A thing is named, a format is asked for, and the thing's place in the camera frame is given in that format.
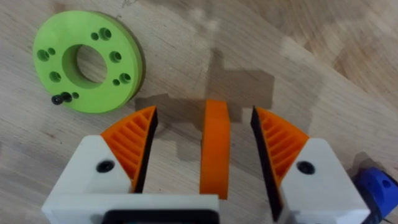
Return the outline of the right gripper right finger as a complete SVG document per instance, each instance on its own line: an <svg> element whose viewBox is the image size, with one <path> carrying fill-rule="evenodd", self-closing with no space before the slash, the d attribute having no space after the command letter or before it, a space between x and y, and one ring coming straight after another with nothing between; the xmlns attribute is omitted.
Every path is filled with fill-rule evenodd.
<svg viewBox="0 0 398 224"><path fill-rule="evenodd" d="M274 223L362 223L370 209L331 146L254 107L257 144Z"/></svg>

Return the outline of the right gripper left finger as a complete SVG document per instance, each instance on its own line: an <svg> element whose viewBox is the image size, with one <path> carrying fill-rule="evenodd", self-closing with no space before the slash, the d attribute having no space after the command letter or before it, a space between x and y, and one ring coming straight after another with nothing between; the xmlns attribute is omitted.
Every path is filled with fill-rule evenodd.
<svg viewBox="0 0 398 224"><path fill-rule="evenodd" d="M149 106L85 136L50 194L142 193L157 125Z"/></svg>

